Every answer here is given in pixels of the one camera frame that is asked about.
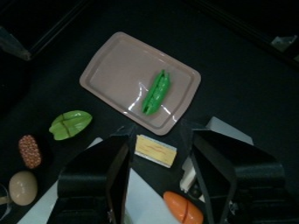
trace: lettuce toy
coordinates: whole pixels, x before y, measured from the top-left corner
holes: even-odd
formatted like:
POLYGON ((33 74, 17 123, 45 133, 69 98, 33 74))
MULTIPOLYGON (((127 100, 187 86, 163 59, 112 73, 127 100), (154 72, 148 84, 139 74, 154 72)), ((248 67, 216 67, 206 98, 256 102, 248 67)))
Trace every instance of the lettuce toy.
POLYGON ((87 128, 91 120, 91 114, 81 110, 73 110, 59 115, 49 128, 53 139, 59 141, 75 137, 87 128))

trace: green pea pod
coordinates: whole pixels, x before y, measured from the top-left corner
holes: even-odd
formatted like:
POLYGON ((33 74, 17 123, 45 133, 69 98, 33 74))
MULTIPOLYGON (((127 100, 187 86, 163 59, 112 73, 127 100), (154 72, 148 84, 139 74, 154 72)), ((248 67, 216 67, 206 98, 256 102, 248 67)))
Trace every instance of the green pea pod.
POLYGON ((160 108, 170 86, 170 74, 163 70, 154 79, 154 85, 151 86, 143 101, 144 114, 151 115, 160 108))
POLYGON ((55 140, 75 137, 89 125, 92 116, 88 112, 73 110, 56 117, 49 132, 55 140))

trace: black surface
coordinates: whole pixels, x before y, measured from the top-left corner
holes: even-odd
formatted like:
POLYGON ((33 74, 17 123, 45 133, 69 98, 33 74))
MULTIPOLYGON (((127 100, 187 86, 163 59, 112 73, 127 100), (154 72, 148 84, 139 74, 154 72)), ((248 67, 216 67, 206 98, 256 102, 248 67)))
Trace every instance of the black surface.
MULTIPOLYGON (((25 169, 17 151, 24 134, 37 136, 52 154, 51 164, 33 171, 39 199, 56 181, 61 167, 92 140, 108 137, 120 126, 132 123, 79 83, 91 57, 115 32, 126 32, 200 72, 200 87, 183 118, 206 125, 216 116, 248 134, 256 147, 283 164, 286 188, 299 201, 299 73, 179 0, 95 2, 53 45, 25 64, 29 73, 16 75, 15 79, 24 77, 28 89, 0 117, 1 183, 8 185, 13 174, 25 169), (56 142, 48 131, 52 120, 73 109, 88 111, 94 122, 76 137, 56 142)), ((23 64, 0 52, 3 63, 11 68, 23 64)), ((171 169, 140 157, 135 157, 134 167, 160 195, 166 190, 180 193, 186 159, 180 124, 166 136, 155 136, 140 126, 136 133, 178 148, 171 169)), ((4 223, 16 223, 32 205, 13 205, 4 223)))

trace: toy food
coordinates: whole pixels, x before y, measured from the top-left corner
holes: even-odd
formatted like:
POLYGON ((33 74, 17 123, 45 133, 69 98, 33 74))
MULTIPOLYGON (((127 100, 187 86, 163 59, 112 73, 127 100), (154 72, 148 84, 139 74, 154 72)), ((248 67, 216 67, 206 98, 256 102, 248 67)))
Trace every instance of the toy food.
POLYGON ((154 85, 151 86, 143 101, 144 114, 151 115, 160 108, 170 86, 170 74, 163 70, 154 79, 154 85))
POLYGON ((21 153, 24 165, 29 169, 36 168, 41 164, 43 155, 33 136, 31 135, 23 136, 23 138, 19 141, 19 150, 21 153))
POLYGON ((19 171, 9 181, 11 199, 19 206, 27 206, 33 202, 37 194, 37 181, 29 171, 19 171))
POLYGON ((91 114, 81 110, 73 110, 59 115, 49 128, 53 139, 63 140, 75 137, 87 128, 91 120, 91 114))
POLYGON ((176 220, 183 224, 202 224, 202 210, 178 193, 166 192, 163 200, 176 220))

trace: toy egg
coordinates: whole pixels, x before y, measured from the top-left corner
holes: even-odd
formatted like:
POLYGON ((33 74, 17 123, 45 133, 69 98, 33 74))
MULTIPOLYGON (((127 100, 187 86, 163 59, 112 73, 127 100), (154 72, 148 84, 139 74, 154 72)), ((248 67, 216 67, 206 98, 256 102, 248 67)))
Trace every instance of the toy egg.
POLYGON ((163 200, 176 220, 183 224, 202 224, 202 210, 178 193, 166 192, 163 200))
POLYGON ((37 194, 37 181, 29 171, 19 171, 9 181, 11 199, 19 206, 29 205, 37 194))

